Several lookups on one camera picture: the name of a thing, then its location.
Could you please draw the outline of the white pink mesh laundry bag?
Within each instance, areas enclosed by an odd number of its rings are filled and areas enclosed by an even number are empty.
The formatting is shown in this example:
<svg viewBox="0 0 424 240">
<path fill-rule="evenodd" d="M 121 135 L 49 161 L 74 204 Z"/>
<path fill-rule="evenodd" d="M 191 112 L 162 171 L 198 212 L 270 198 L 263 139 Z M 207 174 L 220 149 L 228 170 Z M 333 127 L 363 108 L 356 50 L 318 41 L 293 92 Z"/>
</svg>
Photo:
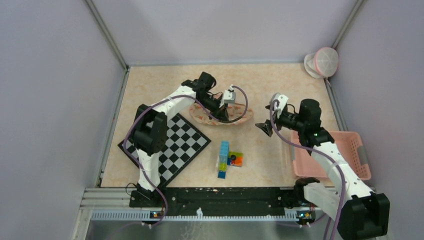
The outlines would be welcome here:
<svg viewBox="0 0 424 240">
<path fill-rule="evenodd" d="M 331 47 L 322 47 L 304 57 L 306 72 L 315 79 L 332 77 L 339 66 L 339 54 Z"/>
</svg>

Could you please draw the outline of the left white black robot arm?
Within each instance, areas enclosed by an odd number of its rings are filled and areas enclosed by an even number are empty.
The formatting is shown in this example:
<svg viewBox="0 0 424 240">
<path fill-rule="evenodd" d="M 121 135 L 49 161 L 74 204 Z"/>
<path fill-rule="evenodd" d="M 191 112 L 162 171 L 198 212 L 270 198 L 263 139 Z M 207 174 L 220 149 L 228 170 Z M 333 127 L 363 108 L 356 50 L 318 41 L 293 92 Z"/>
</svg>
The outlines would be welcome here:
<svg viewBox="0 0 424 240">
<path fill-rule="evenodd" d="M 168 121 L 193 103 L 203 106 L 210 118 L 221 123 L 229 123 L 228 104 L 236 99 L 234 87 L 230 86 L 218 97 L 210 90 L 216 85 L 216 79 L 202 72 L 195 80 L 185 80 L 171 94 L 157 103 L 138 107 L 134 122 L 125 136 L 131 140 L 137 157 L 134 159 L 140 171 L 136 189 L 141 200 L 149 207 L 160 202 L 158 186 L 159 157 L 168 139 Z"/>
</svg>

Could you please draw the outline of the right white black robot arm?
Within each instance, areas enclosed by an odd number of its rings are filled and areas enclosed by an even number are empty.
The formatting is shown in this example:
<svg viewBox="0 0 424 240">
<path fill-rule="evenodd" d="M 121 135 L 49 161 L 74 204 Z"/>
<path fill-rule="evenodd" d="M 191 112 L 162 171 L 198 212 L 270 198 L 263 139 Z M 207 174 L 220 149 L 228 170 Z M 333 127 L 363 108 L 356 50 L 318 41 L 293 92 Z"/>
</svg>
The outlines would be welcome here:
<svg viewBox="0 0 424 240">
<path fill-rule="evenodd" d="M 321 126 L 318 101 L 306 98 L 297 113 L 289 112 L 288 97 L 276 93 L 266 109 L 269 118 L 257 123 L 269 137 L 277 134 L 288 145 L 303 149 L 321 166 L 336 191 L 313 177 L 294 188 L 293 200 L 299 206 L 319 207 L 333 222 L 330 239 L 338 233 L 344 240 L 367 240 L 385 236 L 389 230 L 390 201 L 375 193 L 350 167 L 332 135 Z"/>
</svg>

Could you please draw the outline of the colourful toy block stack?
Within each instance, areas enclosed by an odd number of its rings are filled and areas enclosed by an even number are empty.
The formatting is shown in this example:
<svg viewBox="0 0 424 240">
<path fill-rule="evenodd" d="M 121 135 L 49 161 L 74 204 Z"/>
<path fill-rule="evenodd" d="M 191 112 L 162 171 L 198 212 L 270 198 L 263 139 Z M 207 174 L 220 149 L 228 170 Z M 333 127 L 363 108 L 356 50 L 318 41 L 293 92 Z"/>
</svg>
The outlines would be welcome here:
<svg viewBox="0 0 424 240">
<path fill-rule="evenodd" d="M 230 151 L 230 143 L 228 141 L 221 141 L 216 162 L 217 178 L 225 179 L 228 167 L 241 168 L 243 162 L 244 154 L 242 152 Z"/>
</svg>

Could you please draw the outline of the black white checkerboard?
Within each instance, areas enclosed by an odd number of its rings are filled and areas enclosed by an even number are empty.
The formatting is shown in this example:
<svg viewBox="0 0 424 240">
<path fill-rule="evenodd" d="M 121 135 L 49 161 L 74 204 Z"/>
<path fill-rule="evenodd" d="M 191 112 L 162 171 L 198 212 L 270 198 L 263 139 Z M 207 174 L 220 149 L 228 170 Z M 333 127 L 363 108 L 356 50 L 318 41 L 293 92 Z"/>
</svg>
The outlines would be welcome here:
<svg viewBox="0 0 424 240">
<path fill-rule="evenodd" d="M 211 142 L 181 114 L 167 123 L 167 141 L 159 154 L 159 189 L 166 187 Z"/>
</svg>

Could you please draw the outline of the pink plastic basket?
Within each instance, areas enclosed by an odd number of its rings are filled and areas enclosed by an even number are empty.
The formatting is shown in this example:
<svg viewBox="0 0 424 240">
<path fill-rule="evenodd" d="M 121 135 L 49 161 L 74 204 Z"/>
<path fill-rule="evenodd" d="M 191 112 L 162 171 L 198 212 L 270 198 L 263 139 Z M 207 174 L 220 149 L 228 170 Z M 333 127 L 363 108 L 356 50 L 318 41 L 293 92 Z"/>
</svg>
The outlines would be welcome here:
<svg viewBox="0 0 424 240">
<path fill-rule="evenodd" d="M 364 181 L 372 178 L 368 157 L 361 137 L 353 131 L 329 132 L 341 155 L 356 175 Z M 293 172 L 297 177 L 326 178 L 324 169 L 306 150 L 292 146 L 290 148 Z"/>
</svg>

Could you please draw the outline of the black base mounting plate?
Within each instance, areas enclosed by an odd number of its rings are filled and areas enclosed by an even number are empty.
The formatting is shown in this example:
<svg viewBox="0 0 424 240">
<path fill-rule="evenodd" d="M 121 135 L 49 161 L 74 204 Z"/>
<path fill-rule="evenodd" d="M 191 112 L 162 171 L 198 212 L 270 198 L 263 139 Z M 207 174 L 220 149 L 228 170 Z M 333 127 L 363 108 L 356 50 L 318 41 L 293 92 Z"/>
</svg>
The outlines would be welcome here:
<svg viewBox="0 0 424 240">
<path fill-rule="evenodd" d="M 152 218 L 198 216 L 205 219 L 297 222 L 319 219 L 319 208 L 299 200 L 291 187 L 166 187 L 147 199 L 133 190 L 129 207 L 153 209 Z"/>
</svg>

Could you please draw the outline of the aluminium frame rail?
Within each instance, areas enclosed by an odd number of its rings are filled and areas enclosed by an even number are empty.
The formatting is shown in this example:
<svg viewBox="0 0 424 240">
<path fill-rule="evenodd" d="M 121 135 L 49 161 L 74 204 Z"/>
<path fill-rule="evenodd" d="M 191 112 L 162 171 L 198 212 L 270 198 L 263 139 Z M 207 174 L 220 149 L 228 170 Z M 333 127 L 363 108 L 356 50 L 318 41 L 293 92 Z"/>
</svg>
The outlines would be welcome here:
<svg viewBox="0 0 424 240">
<path fill-rule="evenodd" d="M 134 188 L 86 190 L 81 207 L 101 221 L 218 222 L 313 220 L 322 211 L 332 219 L 380 224 L 390 202 L 382 193 L 366 190 L 341 194 L 320 183 L 294 187 L 167 187 L 148 199 Z"/>
</svg>

